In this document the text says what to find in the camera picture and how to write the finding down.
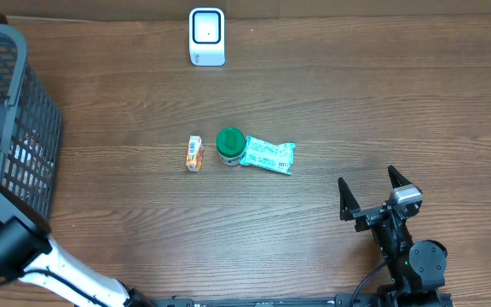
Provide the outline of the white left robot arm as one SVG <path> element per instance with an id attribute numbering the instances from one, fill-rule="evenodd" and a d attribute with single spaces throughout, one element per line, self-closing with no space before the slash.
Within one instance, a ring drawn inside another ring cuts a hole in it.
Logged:
<path id="1" fill-rule="evenodd" d="M 0 286 L 19 280 L 76 306 L 152 306 L 134 288 L 101 275 L 56 242 L 46 220 L 0 183 Z"/>

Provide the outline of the green lidded jar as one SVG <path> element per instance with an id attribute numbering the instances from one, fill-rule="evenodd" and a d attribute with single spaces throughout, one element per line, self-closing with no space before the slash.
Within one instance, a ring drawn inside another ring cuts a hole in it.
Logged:
<path id="1" fill-rule="evenodd" d="M 238 165 L 246 150 L 246 137 L 240 130 L 228 127 L 217 135 L 216 147 L 225 165 Z"/>

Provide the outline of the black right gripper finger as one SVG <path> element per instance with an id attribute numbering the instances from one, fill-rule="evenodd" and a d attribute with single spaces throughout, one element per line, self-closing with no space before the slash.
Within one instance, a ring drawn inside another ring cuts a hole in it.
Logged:
<path id="1" fill-rule="evenodd" d="M 411 184 L 393 165 L 388 166 L 388 174 L 392 188 L 401 188 Z"/>
<path id="2" fill-rule="evenodd" d="M 338 179 L 338 189 L 340 195 L 339 216 L 341 221 L 354 220 L 354 215 L 361 210 L 355 196 L 351 192 L 347 182 L 340 177 Z"/>

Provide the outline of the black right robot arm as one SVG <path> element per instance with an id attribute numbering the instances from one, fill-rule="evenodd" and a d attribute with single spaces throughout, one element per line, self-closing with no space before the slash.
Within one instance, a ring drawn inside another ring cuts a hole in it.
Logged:
<path id="1" fill-rule="evenodd" d="M 340 177 L 339 218 L 353 221 L 355 230 L 369 230 L 383 255 L 383 262 L 351 294 L 335 296 L 337 306 L 452 306 L 445 285 L 447 248 L 436 240 L 415 242 L 407 220 L 419 213 L 423 192 L 393 165 L 388 167 L 392 185 L 381 206 L 362 210 L 347 182 Z"/>

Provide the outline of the small orange box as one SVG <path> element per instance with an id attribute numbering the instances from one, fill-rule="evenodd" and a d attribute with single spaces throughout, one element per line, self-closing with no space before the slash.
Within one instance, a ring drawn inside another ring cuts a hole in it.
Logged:
<path id="1" fill-rule="evenodd" d="M 204 155 L 204 143 L 200 136 L 190 136 L 188 142 L 188 152 L 186 167 L 191 172 L 198 172 L 202 166 Z"/>

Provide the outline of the mint green wipes packet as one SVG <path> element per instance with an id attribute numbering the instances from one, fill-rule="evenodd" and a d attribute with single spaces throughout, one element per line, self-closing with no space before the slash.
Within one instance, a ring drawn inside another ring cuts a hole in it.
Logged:
<path id="1" fill-rule="evenodd" d="M 253 136 L 246 137 L 242 165 L 252 165 L 265 170 L 291 175 L 294 163 L 295 143 L 274 145 Z"/>

